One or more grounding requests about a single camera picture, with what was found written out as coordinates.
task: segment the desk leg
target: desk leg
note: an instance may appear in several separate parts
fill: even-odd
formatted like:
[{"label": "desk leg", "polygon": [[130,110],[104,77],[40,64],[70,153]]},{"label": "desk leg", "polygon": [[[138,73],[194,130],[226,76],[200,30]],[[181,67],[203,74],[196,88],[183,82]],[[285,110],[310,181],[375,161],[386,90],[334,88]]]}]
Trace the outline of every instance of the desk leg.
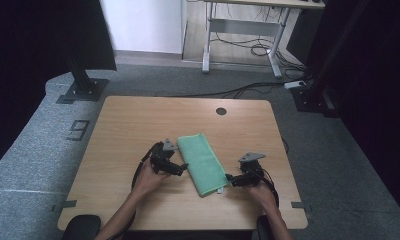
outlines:
[{"label": "desk leg", "polygon": [[203,49],[203,73],[209,73],[209,63],[210,63],[210,24],[212,22],[212,11],[213,2],[210,3],[209,16],[207,17],[207,27],[206,27],[206,45]]},{"label": "desk leg", "polygon": [[278,33],[275,36],[274,46],[272,46],[272,50],[268,50],[268,58],[269,62],[271,62],[272,70],[274,71],[275,78],[281,78],[281,71],[278,66],[278,59],[275,57],[275,53],[277,52],[278,45],[281,41],[282,34],[284,33],[285,25],[287,23],[288,15],[290,14],[290,8],[284,9],[284,16],[282,17],[282,22],[278,28]]}]

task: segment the standing desk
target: standing desk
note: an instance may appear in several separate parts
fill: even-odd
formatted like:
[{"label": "standing desk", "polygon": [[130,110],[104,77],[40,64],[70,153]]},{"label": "standing desk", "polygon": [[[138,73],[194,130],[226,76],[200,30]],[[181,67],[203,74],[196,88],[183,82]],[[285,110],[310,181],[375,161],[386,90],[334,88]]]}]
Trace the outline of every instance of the standing desk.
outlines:
[{"label": "standing desk", "polygon": [[[272,49],[267,50],[268,58],[271,63],[272,70],[276,78],[281,78],[281,71],[278,66],[278,60],[275,58],[278,45],[281,41],[282,34],[287,23],[288,15],[291,8],[300,9],[323,9],[325,4],[322,0],[319,3],[314,3],[312,0],[203,0],[210,2],[207,16],[207,32],[206,32],[206,45],[203,50],[203,73],[209,72],[210,64],[210,33],[232,33],[232,34],[245,34],[245,35],[260,35],[275,37]],[[252,22],[252,21],[239,21],[232,19],[217,19],[213,18],[213,4],[217,3],[231,3],[231,4],[244,4],[244,5],[258,5],[258,6],[274,6],[284,8],[284,13],[279,22],[265,23],[265,22]]]},{"label": "standing desk", "polygon": [[[226,114],[217,114],[218,108]],[[200,132],[229,174],[241,174],[237,160],[245,153],[266,154],[259,163],[275,183],[288,228],[307,226],[304,210],[292,207],[301,200],[269,102],[113,96],[104,103],[68,195],[68,203],[76,204],[63,209],[59,229],[80,214],[98,215],[105,224],[129,194],[138,163],[154,143],[169,138],[177,144],[178,137]],[[179,151],[171,161],[183,163]],[[200,197],[185,171],[148,196],[131,230],[250,230],[262,214],[239,187]]]}]

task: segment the grommet hole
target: grommet hole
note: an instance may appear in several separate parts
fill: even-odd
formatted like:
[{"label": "grommet hole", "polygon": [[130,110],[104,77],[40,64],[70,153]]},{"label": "grommet hole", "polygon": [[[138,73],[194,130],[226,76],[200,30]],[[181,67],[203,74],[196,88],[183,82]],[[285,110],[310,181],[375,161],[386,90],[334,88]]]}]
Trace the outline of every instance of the grommet hole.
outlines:
[{"label": "grommet hole", "polygon": [[218,115],[223,116],[223,115],[226,114],[226,109],[225,109],[225,108],[217,108],[217,109],[216,109],[216,113],[217,113]]}]

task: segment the green towel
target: green towel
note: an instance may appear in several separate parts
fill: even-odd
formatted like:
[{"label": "green towel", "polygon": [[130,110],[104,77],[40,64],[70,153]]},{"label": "green towel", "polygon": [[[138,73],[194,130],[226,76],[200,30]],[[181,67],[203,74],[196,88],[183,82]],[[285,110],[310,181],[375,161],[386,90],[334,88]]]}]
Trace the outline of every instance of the green towel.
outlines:
[{"label": "green towel", "polygon": [[200,196],[228,184],[221,163],[210,148],[206,137],[199,133],[178,138],[178,147]]}]

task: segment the black cable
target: black cable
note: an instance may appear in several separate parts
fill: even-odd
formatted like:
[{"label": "black cable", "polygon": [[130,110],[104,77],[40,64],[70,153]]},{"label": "black cable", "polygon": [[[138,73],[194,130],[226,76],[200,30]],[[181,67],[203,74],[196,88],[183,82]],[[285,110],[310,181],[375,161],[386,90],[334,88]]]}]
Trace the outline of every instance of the black cable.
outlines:
[{"label": "black cable", "polygon": [[219,37],[218,33],[215,32],[215,34],[216,34],[217,39],[211,39],[210,40],[211,42],[220,41],[220,42],[223,42],[223,43],[227,43],[227,44],[231,44],[231,45],[235,45],[237,47],[243,47],[243,48],[251,48],[252,46],[246,46],[246,45],[241,45],[241,44],[243,44],[243,43],[251,43],[251,42],[254,42],[254,41],[258,41],[258,40],[267,41],[267,42],[273,43],[270,40],[264,39],[264,38],[256,38],[256,39],[247,40],[247,41],[240,41],[240,42],[227,41],[227,40],[221,39]]},{"label": "black cable", "polygon": [[[258,44],[255,44],[253,46],[251,46],[250,48],[250,53],[255,55],[255,56],[259,56],[259,57],[263,57],[263,56],[267,56],[268,55],[268,50],[271,49],[271,46],[266,45],[261,43],[260,41],[263,41],[263,39],[257,39],[257,41],[259,42]],[[265,53],[257,53],[255,52],[255,49],[263,49],[265,51]]]},{"label": "black cable", "polygon": [[271,7],[268,7],[268,13],[266,14],[266,17],[265,17],[265,14],[263,14],[263,17],[265,17],[265,18],[262,17],[262,20],[263,20],[264,22],[267,22],[267,21],[268,21],[269,12],[270,12],[270,11],[271,11]]},{"label": "black cable", "polygon": [[282,9],[283,9],[283,8],[281,8],[281,10],[280,10],[280,14],[279,14],[279,17],[278,17],[278,22],[281,20],[281,16],[282,16]]},{"label": "black cable", "polygon": [[257,17],[263,12],[263,6],[260,6],[260,12],[256,15],[253,21],[256,21]]},{"label": "black cable", "polygon": [[242,95],[245,91],[256,91],[256,92],[259,92],[260,94],[267,94],[267,93],[271,93],[273,88],[274,88],[274,86],[271,86],[271,88],[269,89],[269,91],[266,91],[266,92],[261,92],[261,91],[259,91],[258,89],[255,89],[255,88],[245,88],[245,89],[242,89],[242,90],[238,91],[238,92],[234,95],[233,99],[238,99],[239,97],[241,97],[241,95]]},{"label": "black cable", "polygon": [[134,189],[134,187],[135,187],[135,183],[137,182],[138,175],[139,175],[140,172],[141,172],[141,168],[142,168],[144,162],[150,157],[151,153],[153,152],[153,149],[154,149],[158,144],[159,144],[159,143],[154,144],[154,145],[150,148],[150,150],[148,150],[148,152],[146,153],[146,155],[141,159],[140,163],[138,164],[137,170],[135,170],[134,177],[132,178],[131,190]]},{"label": "black cable", "polygon": [[231,13],[229,12],[229,4],[227,3],[227,11],[228,11],[228,15],[231,17],[231,19],[234,19],[231,15]]},{"label": "black cable", "polygon": [[262,169],[262,170],[266,173],[266,175],[268,175],[268,178],[271,179],[271,181],[272,181],[272,178],[271,178],[271,175],[269,174],[269,172],[266,171],[265,169]]},{"label": "black cable", "polygon": [[244,87],[228,90],[228,91],[223,91],[223,92],[215,92],[215,93],[203,93],[203,94],[191,94],[191,95],[174,95],[174,96],[167,96],[167,97],[205,97],[205,96],[214,96],[214,95],[224,95],[225,97],[228,96],[231,93],[234,92],[240,92],[240,91],[245,91],[245,90],[250,90],[250,88],[254,87],[279,87],[283,86],[285,83],[292,82],[292,81],[286,81],[286,82],[257,82],[257,83],[252,83],[249,85],[246,85]]},{"label": "black cable", "polygon": [[278,57],[281,65],[283,65],[283,66],[292,67],[292,68],[298,69],[299,71],[306,70],[306,67],[303,64],[296,64],[296,63],[288,61],[280,51],[277,51],[275,53],[275,55]]}]

